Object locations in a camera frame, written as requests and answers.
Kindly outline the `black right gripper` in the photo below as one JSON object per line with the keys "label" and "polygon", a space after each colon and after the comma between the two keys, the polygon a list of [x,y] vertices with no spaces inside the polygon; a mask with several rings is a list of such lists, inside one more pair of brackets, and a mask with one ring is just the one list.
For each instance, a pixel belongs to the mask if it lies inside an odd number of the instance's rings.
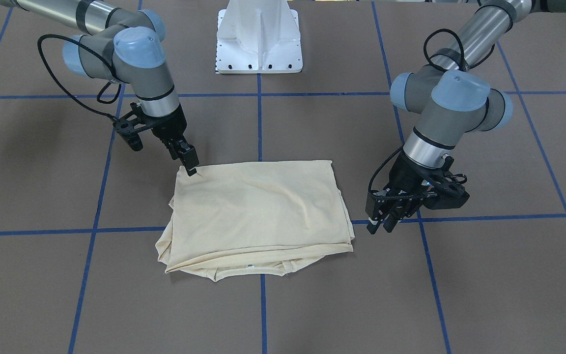
{"label": "black right gripper", "polygon": [[199,164],[198,155],[196,148],[189,144],[184,136],[187,121],[182,106],[177,107],[171,114],[158,118],[159,121],[151,129],[153,135],[166,146],[173,160],[180,159],[187,175],[195,175]]}

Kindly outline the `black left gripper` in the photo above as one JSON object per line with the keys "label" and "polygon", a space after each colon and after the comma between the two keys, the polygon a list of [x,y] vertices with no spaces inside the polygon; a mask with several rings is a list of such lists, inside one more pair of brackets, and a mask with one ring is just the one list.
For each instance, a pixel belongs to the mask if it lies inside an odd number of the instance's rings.
{"label": "black left gripper", "polygon": [[[373,190],[373,182],[380,171],[394,159],[387,183],[382,190]],[[442,168],[426,168],[407,157],[403,150],[396,150],[375,170],[368,182],[367,230],[375,235],[382,222],[387,233],[397,224],[413,215],[424,199],[434,198],[447,192],[449,175]]]}

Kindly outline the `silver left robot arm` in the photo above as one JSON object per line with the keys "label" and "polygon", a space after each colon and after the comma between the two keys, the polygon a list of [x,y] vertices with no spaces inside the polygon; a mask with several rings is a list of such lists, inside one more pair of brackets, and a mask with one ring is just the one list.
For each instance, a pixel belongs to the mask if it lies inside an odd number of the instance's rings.
{"label": "silver left robot arm", "polygon": [[512,116],[513,104],[501,90],[471,74],[485,61],[496,42],[531,13],[532,0],[481,0],[462,29],[447,33],[451,42],[433,55],[423,50],[426,65],[402,73],[390,88],[396,108],[419,114],[405,143],[388,158],[393,162],[386,185],[368,186],[368,231],[391,232],[419,208],[447,210],[469,199],[467,177],[450,171],[452,153],[463,134],[501,127]]}

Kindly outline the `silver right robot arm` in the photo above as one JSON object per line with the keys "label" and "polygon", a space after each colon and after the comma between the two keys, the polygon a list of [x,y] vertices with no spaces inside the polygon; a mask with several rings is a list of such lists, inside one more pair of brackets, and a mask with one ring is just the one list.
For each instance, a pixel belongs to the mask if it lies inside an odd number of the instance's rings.
{"label": "silver right robot arm", "polygon": [[122,117],[104,114],[114,131],[140,151],[140,132],[151,130],[189,176],[196,174],[198,155],[184,137],[186,117],[167,66],[162,46],[166,27],[158,14],[131,12],[101,0],[0,0],[0,6],[18,7],[81,30],[79,36],[63,37],[66,66],[86,78],[130,85],[137,97]]}

